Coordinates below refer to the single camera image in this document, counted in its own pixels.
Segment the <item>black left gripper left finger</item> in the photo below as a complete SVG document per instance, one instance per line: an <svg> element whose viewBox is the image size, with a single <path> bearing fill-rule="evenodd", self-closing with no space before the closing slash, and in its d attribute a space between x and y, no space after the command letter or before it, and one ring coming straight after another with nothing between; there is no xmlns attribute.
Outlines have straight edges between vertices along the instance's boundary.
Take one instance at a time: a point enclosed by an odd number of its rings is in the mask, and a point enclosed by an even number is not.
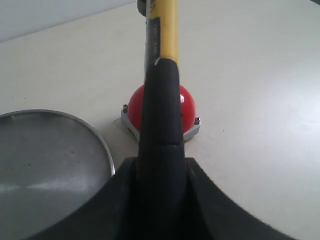
<svg viewBox="0 0 320 240"><path fill-rule="evenodd" d="M136 164L127 158L85 205L30 240L135 240L130 203Z"/></svg>

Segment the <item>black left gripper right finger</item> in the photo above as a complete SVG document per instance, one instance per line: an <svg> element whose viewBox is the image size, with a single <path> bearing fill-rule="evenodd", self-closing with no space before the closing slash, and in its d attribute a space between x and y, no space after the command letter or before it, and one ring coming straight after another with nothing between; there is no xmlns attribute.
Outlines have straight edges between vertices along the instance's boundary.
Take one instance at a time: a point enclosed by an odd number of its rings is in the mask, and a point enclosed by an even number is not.
<svg viewBox="0 0 320 240"><path fill-rule="evenodd" d="M290 240L242 209L215 185L193 158L186 159L189 187L198 207L196 219L212 240Z"/></svg>

